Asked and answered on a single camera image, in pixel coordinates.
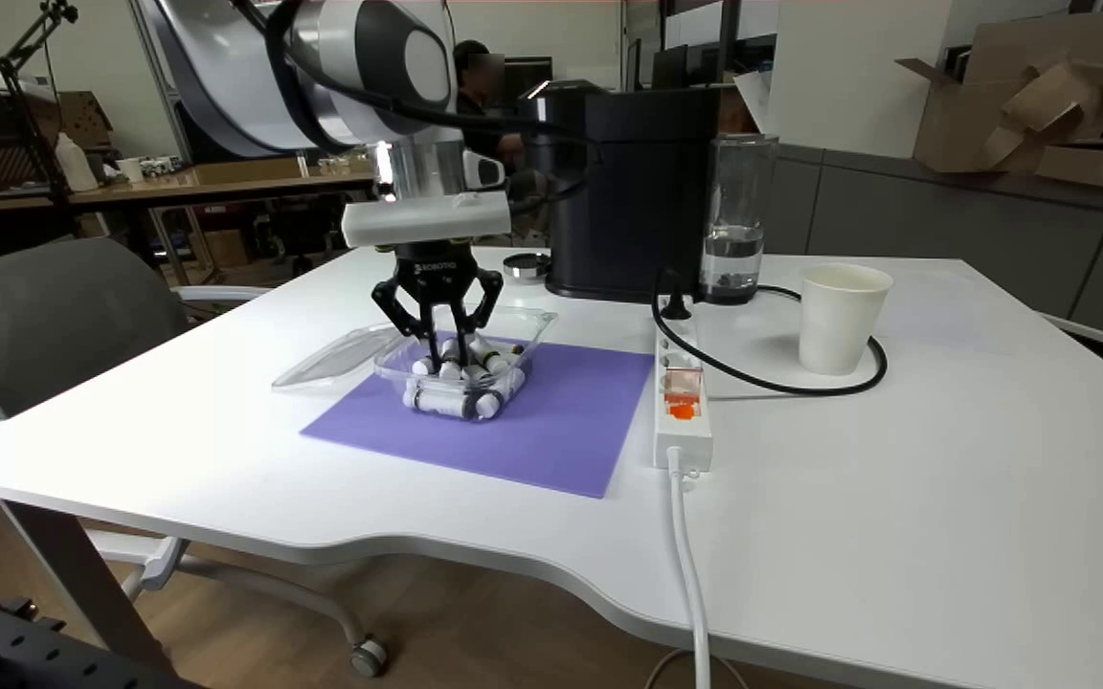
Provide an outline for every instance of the office chair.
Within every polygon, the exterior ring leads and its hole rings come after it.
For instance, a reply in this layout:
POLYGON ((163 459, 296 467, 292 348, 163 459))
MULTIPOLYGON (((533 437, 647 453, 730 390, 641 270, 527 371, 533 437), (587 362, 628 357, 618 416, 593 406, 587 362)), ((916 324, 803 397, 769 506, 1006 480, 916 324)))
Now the office chair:
MULTIPOLYGON (((132 254, 116 241, 57 241, 0 255, 0 421, 92 380, 129 357, 181 335, 189 302, 245 302, 259 287, 183 287, 168 291, 132 254)), ((375 679, 388 662, 384 645, 358 635, 349 608, 318 592, 258 569, 189 554, 177 534, 88 533, 106 561, 136 565, 121 591, 161 591, 177 569, 233 580, 341 624, 351 667, 375 679)))

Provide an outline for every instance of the white power cord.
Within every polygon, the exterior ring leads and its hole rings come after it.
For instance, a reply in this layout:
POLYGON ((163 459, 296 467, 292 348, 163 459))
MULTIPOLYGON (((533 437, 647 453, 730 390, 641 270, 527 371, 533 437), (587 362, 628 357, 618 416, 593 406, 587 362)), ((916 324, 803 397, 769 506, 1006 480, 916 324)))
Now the white power cord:
POLYGON ((676 469, 675 445, 666 446, 666 494, 669 494, 669 534, 675 534, 676 580, 683 580, 683 592, 688 599, 688 621, 692 621, 697 689, 712 689, 708 624, 703 624, 699 578, 697 578, 688 528, 686 528, 683 469, 676 469))

